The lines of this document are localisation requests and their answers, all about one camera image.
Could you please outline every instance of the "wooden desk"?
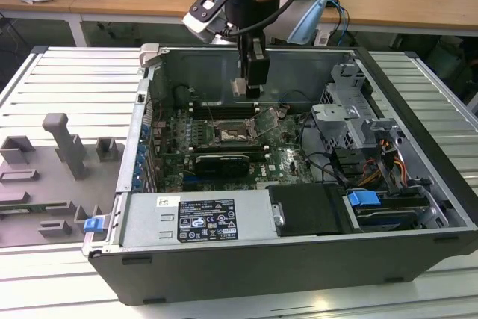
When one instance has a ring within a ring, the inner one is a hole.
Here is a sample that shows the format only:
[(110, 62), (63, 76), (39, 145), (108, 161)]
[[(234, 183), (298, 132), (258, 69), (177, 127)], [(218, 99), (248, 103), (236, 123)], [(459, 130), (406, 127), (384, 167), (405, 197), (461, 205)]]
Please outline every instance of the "wooden desk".
[[(77, 46), (86, 46), (81, 22), (181, 23), (195, 0), (54, 0), (28, 5), (0, 0), (12, 18), (67, 21)], [(350, 30), (409, 34), (478, 36), (478, 0), (341, 0), (350, 13)], [(321, 22), (331, 27), (337, 11), (326, 9)]]
[[(340, 0), (350, 13), (351, 29), (407, 28), (403, 31), (475, 31), (478, 33), (478, 0)], [(324, 14), (327, 22), (334, 10)]]

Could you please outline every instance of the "motherboard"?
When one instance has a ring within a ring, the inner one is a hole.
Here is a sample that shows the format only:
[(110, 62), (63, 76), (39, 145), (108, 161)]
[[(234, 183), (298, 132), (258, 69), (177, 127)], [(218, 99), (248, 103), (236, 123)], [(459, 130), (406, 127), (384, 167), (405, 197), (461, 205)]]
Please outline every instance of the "motherboard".
[(228, 191), (312, 183), (302, 114), (284, 105), (161, 109), (152, 124), (158, 190)]

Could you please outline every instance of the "slotted metal surface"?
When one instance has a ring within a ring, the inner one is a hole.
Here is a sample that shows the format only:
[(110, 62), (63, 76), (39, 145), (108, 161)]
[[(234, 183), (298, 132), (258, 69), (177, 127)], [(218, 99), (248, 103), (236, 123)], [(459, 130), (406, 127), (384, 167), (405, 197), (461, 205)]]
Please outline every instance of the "slotted metal surface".
[(141, 75), (139, 49), (49, 48), (34, 55), (2, 101), (0, 141), (26, 135), (34, 145), (52, 145), (42, 122), (64, 112), (71, 134), (84, 144), (114, 136), (125, 143)]
[[(50, 48), (46, 55), (50, 58), (63, 58), (66, 55), (73, 56), (71, 52), (77, 52), (83, 58), (88, 58), (85, 54), (91, 52), (91, 55), (97, 58), (97, 54), (103, 52), (105, 56), (133, 56), (133, 53), (137, 54), (137, 49), (119, 49), (120, 55), (115, 55), (113, 53), (116, 50), (109, 48)], [(404, 54), (374, 53), (373, 56), (380, 62), (410, 61)], [(124, 84), (139, 80), (136, 75), (118, 74), (68, 75), (64, 81), (62, 78), (62, 75), (43, 77), (25, 74), (19, 84)], [(395, 80), (404, 84), (431, 84), (426, 76), (397, 75)], [(115, 93), (104, 94), (108, 99), (115, 96)], [(83, 92), (81, 95), (86, 99), (89, 93)], [(435, 118), (441, 123), (462, 120), (456, 106), (447, 99), (413, 100), (409, 101), (409, 104), (423, 121), (433, 121)], [(48, 111), (64, 111), (69, 115), (70, 131), (73, 131), (73, 128), (103, 131), (100, 129), (109, 130), (115, 126), (121, 128), (124, 124), (129, 124), (131, 109), (131, 102), (6, 102), (1, 107), (3, 123), (0, 126), (10, 129), (9, 131), (22, 126), (38, 128)], [(440, 116), (434, 117), (435, 112), (440, 112)], [(478, 146), (475, 131), (450, 132), (442, 128), (434, 132), (434, 137), (453, 160), (467, 158), (473, 151), (478, 153), (473, 150)], [(35, 142), (51, 144), (50, 140)], [(468, 183), (478, 182), (478, 170), (464, 172), (463, 176)], [(227, 273), (212, 275), (221, 275), (227, 281)], [(477, 318), (477, 283), (478, 252), (446, 259), (410, 283), (128, 307), (118, 301), (114, 292), (83, 257), (79, 246), (65, 244), (62, 245), (62, 250), (54, 252), (12, 248), (8, 253), (2, 253), (0, 250), (0, 318), (83, 319), (92, 314), (99, 318), (131, 319)], [(197, 290), (207, 290), (207, 283), (191, 285), (195, 285)]]
[[(403, 53), (385, 56), (379, 52), (371, 54), (456, 169), (478, 194), (476, 117), (420, 60), (410, 59)], [(378, 92), (372, 94), (383, 114), (391, 117), (380, 96)]]

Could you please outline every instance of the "power supply label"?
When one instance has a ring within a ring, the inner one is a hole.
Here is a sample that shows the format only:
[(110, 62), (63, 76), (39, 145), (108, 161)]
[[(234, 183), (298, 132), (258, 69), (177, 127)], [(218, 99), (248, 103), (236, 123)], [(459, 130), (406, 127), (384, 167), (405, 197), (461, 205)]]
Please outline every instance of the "power supply label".
[(178, 206), (178, 241), (229, 241), (238, 239), (233, 199), (183, 201)]

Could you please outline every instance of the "blue cable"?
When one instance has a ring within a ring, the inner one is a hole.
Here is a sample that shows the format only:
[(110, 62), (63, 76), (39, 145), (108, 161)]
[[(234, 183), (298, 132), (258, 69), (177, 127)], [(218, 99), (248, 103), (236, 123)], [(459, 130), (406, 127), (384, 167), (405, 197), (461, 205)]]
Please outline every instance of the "blue cable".
[(340, 46), (345, 36), (345, 29), (347, 29), (347, 17), (345, 16), (344, 9), (342, 8), (342, 6), (339, 5), (339, 3), (337, 3), (335, 0), (329, 0), (329, 1), (337, 8), (338, 12), (341, 14), (342, 18), (344, 19), (344, 28), (342, 29), (342, 35), (337, 42), (337, 46)]

